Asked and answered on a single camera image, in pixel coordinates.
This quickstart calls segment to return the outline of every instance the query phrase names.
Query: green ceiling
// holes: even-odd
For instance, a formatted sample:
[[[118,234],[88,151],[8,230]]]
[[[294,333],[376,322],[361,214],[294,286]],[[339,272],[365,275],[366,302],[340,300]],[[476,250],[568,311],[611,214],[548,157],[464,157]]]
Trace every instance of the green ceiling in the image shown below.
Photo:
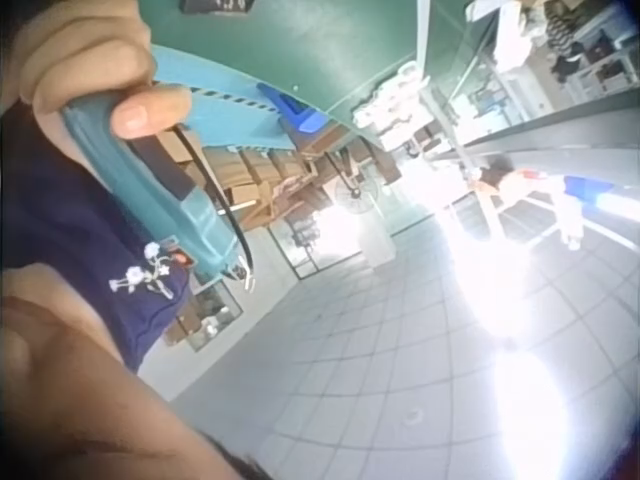
[[[487,21],[468,0],[433,0],[427,72],[452,90]],[[350,124],[352,109],[415,57],[415,0],[257,0],[246,17],[183,15],[178,0],[140,0],[154,43],[235,68]]]

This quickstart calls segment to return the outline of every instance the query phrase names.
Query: wall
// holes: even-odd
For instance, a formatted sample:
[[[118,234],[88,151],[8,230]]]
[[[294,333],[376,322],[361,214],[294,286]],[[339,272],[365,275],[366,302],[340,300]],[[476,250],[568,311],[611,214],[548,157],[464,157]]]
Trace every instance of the wall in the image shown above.
[[[266,229],[247,233],[247,240],[255,259],[255,290],[249,294],[239,283],[227,284],[242,307],[240,318],[197,353],[186,342],[168,347],[160,339],[145,357],[139,375],[165,400],[173,400],[200,378],[297,283]]]

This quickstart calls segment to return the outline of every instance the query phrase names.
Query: blue object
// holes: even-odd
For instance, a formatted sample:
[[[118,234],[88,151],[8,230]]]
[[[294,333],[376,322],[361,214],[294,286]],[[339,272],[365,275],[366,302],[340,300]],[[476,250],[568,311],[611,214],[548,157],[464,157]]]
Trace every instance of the blue object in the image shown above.
[[[280,114],[299,132],[316,133],[329,122],[329,117],[324,113],[269,85],[259,83],[258,89],[273,102]]]
[[[238,265],[238,238],[218,217],[213,202],[181,170],[182,176],[161,175],[111,133],[111,112],[117,93],[90,95],[62,110],[64,122],[107,188],[163,244],[172,242],[195,261],[210,279]]]
[[[567,195],[576,197],[586,205],[595,205],[598,195],[612,190],[615,186],[613,183],[569,175],[565,175],[564,184]]]

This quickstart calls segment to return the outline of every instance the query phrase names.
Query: tiled floor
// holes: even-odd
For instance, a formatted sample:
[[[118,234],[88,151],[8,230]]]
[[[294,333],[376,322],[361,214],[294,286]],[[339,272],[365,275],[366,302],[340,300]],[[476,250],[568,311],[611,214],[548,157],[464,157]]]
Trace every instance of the tiled floor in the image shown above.
[[[508,214],[520,242],[552,223]],[[459,213],[486,236],[478,216]],[[376,271],[355,257],[295,287],[176,411],[282,480],[599,478],[638,418],[638,257],[544,240],[505,341],[496,275],[463,290],[435,220],[395,240]]]

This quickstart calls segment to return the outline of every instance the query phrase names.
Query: person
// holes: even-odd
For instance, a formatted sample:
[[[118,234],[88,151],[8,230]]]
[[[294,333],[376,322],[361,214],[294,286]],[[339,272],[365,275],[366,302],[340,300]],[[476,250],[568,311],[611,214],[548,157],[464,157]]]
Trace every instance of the person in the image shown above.
[[[562,243],[577,251],[584,238],[583,205],[595,205],[598,196],[612,190],[614,185],[590,178],[516,169],[507,158],[497,157],[489,166],[474,172],[470,187],[478,193],[499,197],[506,208],[533,192],[548,194]]]
[[[168,262],[160,277],[120,288],[160,263],[161,251],[101,184],[59,115],[74,98],[123,90],[111,127],[133,139],[184,119],[189,92],[151,85],[150,32],[135,0],[9,7],[0,98],[5,471],[268,479],[186,426],[135,375],[176,317],[187,273]]]

